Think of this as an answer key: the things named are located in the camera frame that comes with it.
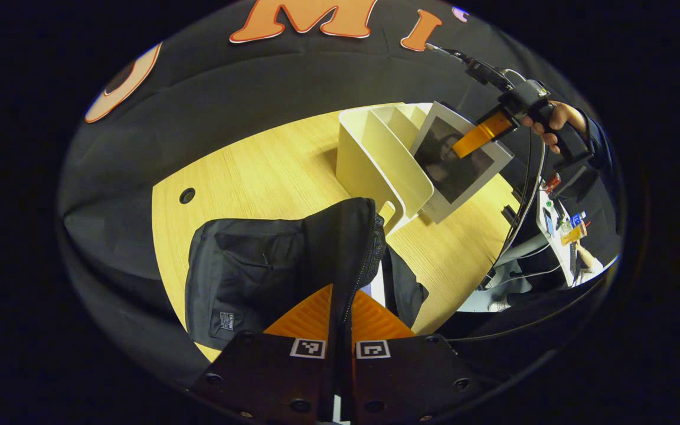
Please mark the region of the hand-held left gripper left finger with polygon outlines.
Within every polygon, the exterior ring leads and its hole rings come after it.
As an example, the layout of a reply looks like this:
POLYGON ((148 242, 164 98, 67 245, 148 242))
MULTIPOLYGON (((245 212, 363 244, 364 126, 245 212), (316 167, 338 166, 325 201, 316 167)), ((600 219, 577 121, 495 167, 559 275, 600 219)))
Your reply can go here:
POLYGON ((248 423, 332 420, 332 296, 327 285, 264 331, 238 332, 192 395, 248 423))

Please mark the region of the cluttered white desk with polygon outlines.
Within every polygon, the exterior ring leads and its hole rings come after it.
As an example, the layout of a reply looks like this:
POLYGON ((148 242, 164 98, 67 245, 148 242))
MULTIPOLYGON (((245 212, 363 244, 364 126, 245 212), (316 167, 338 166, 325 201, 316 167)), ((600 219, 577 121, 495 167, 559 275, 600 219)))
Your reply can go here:
POLYGON ((589 282, 596 276, 593 270, 586 267, 575 246, 563 243, 564 235, 570 230, 571 215, 561 201, 550 198, 544 181, 540 183, 535 201, 537 227, 546 239, 546 250, 552 252, 557 259, 564 285, 571 288, 589 282))

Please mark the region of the cream bookshelf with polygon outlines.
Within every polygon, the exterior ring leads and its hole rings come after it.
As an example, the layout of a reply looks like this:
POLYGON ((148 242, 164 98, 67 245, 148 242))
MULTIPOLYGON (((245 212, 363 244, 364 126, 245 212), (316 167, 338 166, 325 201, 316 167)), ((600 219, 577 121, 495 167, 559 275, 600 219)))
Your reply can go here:
POLYGON ((389 235, 419 215, 434 186, 410 153, 431 104, 384 104, 338 113, 335 173, 351 197, 375 201, 380 214, 386 204, 392 215, 389 235))

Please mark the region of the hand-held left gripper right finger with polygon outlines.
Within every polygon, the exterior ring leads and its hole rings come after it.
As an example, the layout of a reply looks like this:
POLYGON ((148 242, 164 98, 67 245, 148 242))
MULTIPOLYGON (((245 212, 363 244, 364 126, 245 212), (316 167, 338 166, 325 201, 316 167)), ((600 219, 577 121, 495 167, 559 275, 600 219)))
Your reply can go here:
POLYGON ((364 291, 343 319, 345 422, 438 423, 483 393, 443 336, 417 336, 364 291))

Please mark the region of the portrait cover book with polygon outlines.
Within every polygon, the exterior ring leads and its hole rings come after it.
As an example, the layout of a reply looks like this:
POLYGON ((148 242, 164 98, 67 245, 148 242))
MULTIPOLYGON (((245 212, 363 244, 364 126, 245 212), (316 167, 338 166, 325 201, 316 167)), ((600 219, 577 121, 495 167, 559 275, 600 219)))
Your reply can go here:
POLYGON ((503 143, 489 142, 459 158, 452 147, 474 128, 451 108, 433 102, 410 148, 434 187, 432 196, 421 208, 434 223, 441 223, 456 212, 514 157, 503 143))

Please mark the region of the black schoolbag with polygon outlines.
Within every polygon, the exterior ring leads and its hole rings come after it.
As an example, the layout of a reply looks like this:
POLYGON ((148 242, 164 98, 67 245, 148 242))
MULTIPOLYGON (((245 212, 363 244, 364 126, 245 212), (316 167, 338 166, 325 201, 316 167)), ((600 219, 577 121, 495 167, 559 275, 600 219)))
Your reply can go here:
POLYGON ((191 240, 187 332, 222 350, 240 331, 264 331, 326 286, 346 320, 357 291, 383 272, 393 312, 412 326, 429 296, 385 240, 376 204, 354 197, 301 220, 211 220, 191 240))

